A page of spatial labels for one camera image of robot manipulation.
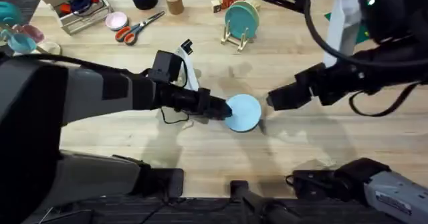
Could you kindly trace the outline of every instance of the cable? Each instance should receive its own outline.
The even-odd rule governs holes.
[[[127,69],[117,69],[113,67],[103,66],[100,64],[95,64],[92,62],[88,62],[85,60],[79,60],[76,58],[70,58],[62,55],[54,55],[54,54],[48,54],[48,53],[39,53],[39,54],[23,54],[23,55],[17,55],[13,56],[11,59],[13,60],[19,60],[19,59],[27,59],[27,60],[51,60],[51,61],[57,61],[57,62],[68,62],[71,64],[77,64],[80,66],[84,66],[85,68],[91,69],[91,70],[106,70],[110,72],[116,72],[121,74],[132,74]]]
[[[163,112],[163,109],[162,109],[162,107],[160,107],[160,113],[162,113],[162,119],[163,119],[163,122],[165,123],[165,124],[176,124],[176,123],[180,123],[180,122],[186,122],[186,121],[188,121],[189,120],[189,118],[190,118],[190,116],[188,115],[188,114],[186,114],[187,115],[187,117],[186,118],[184,118],[184,119],[181,119],[181,120],[176,120],[176,121],[173,121],[173,122],[168,122],[166,119],[165,119],[165,113]]]
[[[225,204],[212,208],[212,209],[188,209],[188,208],[183,208],[183,207],[178,207],[176,205],[172,205],[171,203],[169,203],[168,201],[161,199],[162,202],[164,203],[164,205],[166,205],[167,207],[170,207],[172,209],[175,209],[177,211],[183,211],[183,212],[192,212],[192,213],[214,213],[214,212],[219,212],[219,211],[224,211],[224,209],[226,209],[230,204],[232,204],[232,201],[228,200],[228,202],[226,202]]]
[[[183,86],[181,86],[182,88],[184,88],[186,85],[187,85],[187,80],[189,79],[189,72],[188,72],[188,69],[187,69],[187,64],[185,63],[185,62],[183,62],[183,65],[184,65],[184,69],[185,69],[185,77],[186,77],[186,80],[185,80],[185,83],[183,84]],[[169,122],[169,121],[167,121],[167,119],[165,118],[165,113],[163,112],[163,109],[162,109],[162,107],[160,107],[160,113],[162,114],[162,119],[163,119],[163,122],[165,123],[165,124],[176,124],[176,123],[180,123],[180,122],[187,122],[187,121],[189,121],[189,118],[190,118],[190,115],[189,114],[186,114],[187,115],[187,117],[185,118],[185,119],[182,119],[182,120],[176,120],[176,121],[173,121],[173,122]]]
[[[162,203],[165,206],[170,207],[172,209],[175,209],[177,211],[190,212],[190,213],[213,213],[213,212],[223,211],[224,209],[226,209],[226,207],[228,207],[230,204],[232,204],[232,200],[229,199],[228,202],[226,202],[225,204],[223,204],[219,207],[212,208],[212,209],[187,209],[187,208],[183,208],[183,207],[178,207],[176,205],[180,205],[181,203],[188,201],[188,199],[184,198],[182,201],[177,201],[175,203],[176,205],[173,205],[172,203],[169,202],[170,198],[168,195],[168,190],[165,187],[165,184],[162,182],[161,179],[158,179],[158,184],[162,187],[162,192],[163,192],[163,197],[160,198],[160,201],[162,201]]]
[[[399,95],[399,97],[394,101],[394,103],[387,108],[386,110],[377,113],[377,114],[366,114],[361,112],[354,103],[354,99],[355,97],[357,97],[359,94],[363,93],[363,91],[360,91],[358,93],[353,94],[350,98],[349,98],[349,106],[352,109],[352,111],[354,111],[356,114],[359,114],[361,116],[368,116],[368,117],[383,117],[383,116],[387,116],[388,114],[394,112],[395,110],[397,110],[403,103],[404,101],[407,99],[407,97],[409,97],[410,93],[419,85],[420,83],[414,83],[414,84],[410,84],[408,85]]]
[[[369,62],[364,60],[358,60],[350,56],[344,55],[339,51],[335,50],[326,43],[321,35],[316,31],[314,22],[310,14],[311,0],[305,0],[304,15],[306,25],[308,26],[309,32],[314,41],[327,53],[336,57],[338,60],[350,62],[352,64],[360,66],[371,66],[371,67],[384,67],[384,68],[399,68],[399,67],[411,67],[411,66],[428,66],[428,60],[413,60],[409,62]]]
[[[148,221],[154,214],[158,213],[160,210],[162,210],[164,207],[166,207],[165,204],[160,205],[155,210],[153,210],[151,213],[149,213],[139,224],[144,224],[146,221]]]

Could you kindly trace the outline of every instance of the scissors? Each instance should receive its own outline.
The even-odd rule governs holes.
[[[157,13],[153,15],[152,17],[149,17],[148,19],[142,21],[139,24],[133,25],[132,27],[124,27],[116,34],[116,41],[118,42],[125,42],[126,45],[134,45],[136,43],[136,40],[138,38],[138,34],[141,32],[142,29],[144,29],[147,25],[152,23],[154,20],[158,19],[159,17],[162,17],[165,14],[165,11],[161,11],[160,13]]]

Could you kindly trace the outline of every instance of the blue plate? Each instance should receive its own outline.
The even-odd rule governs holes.
[[[229,30],[233,37],[241,38],[248,27],[247,38],[252,38],[258,27],[256,16],[248,8],[241,5],[232,5],[226,12],[225,24],[230,21]]]
[[[236,132],[252,130],[260,121],[259,101],[248,94],[238,94],[226,101],[233,115],[225,119],[227,127]]]

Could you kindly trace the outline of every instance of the pencil holder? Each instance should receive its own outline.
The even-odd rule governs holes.
[[[183,0],[167,0],[168,10],[173,15],[178,15],[185,10]]]

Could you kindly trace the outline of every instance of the small pink dish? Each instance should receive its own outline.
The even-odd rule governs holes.
[[[123,12],[114,12],[107,15],[105,24],[109,29],[118,31],[128,24],[128,17]]]

